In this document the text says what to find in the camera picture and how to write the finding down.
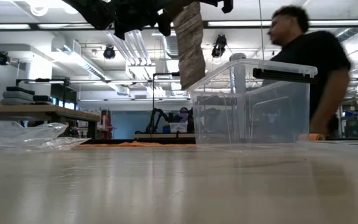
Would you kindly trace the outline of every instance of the spotlight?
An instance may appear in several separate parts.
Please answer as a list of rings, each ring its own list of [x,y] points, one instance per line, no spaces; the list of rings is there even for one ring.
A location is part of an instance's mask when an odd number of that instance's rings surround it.
[[[0,52],[0,65],[9,65],[11,58],[8,56],[8,52]]]
[[[106,50],[104,50],[103,56],[105,59],[113,59],[116,57],[116,52],[114,51],[113,45],[107,45]]]
[[[212,50],[212,57],[220,58],[225,52],[225,46],[227,45],[227,40],[224,34],[219,34],[218,38],[215,41],[214,49]]]

